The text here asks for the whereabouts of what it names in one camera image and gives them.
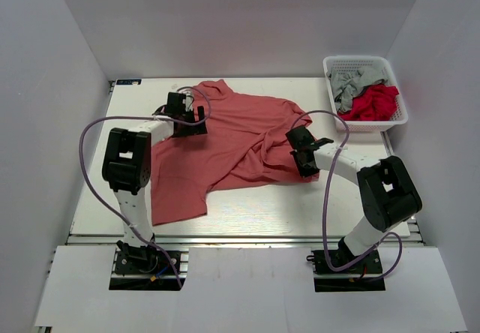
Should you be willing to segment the salmon red t-shirt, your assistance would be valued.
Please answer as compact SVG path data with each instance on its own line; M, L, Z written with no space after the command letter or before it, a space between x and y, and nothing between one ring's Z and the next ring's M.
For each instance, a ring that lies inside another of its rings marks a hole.
M170 137L151 150L151 222L205 215L211 191L300 183L286 134L311 118L291 100L234 92L223 80L196 86L194 106L211 103L203 135Z

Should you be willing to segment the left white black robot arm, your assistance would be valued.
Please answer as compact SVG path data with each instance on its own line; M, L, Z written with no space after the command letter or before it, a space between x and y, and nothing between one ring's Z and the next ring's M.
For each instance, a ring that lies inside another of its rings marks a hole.
M195 91L181 87L170 92L166 104L154 112L152 120L109 132L101 173L117 199L124 224L124 238L117 246L124 257L122 263L131 264L142 273L170 266L152 246L155 234L147 214L146 186L152 175L152 147L171 137L207 133L204 107L194 108Z

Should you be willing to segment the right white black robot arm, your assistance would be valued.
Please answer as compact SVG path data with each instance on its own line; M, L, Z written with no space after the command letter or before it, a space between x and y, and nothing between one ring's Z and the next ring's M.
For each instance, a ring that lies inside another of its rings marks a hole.
M305 127L295 127L286 133L298 172L310 178L322 170L328 172L322 206L322 237L327 236L326 221L330 184L333 176L353 183L359 190L363 218L338 243L335 265L325 250L325 262L333 272L356 272L366 262L366 256L390 234L392 229L422 210L422 200L407 172L404 162L390 155L373 159L349 152L342 143L333 146L329 138L315 139Z

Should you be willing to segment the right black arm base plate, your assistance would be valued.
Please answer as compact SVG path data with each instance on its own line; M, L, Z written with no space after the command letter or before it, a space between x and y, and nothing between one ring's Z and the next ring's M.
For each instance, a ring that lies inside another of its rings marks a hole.
M383 266L375 250L362 261L344 271L332 271L326 264L323 250L312 250L306 261L313 268L313 285L316 293L366 293L386 290Z

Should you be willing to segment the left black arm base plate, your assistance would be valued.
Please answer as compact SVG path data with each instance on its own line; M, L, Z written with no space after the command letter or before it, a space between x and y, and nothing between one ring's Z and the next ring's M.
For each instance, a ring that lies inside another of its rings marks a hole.
M112 264L109 290L178 292L180 286L172 266L162 253L146 262L117 250Z

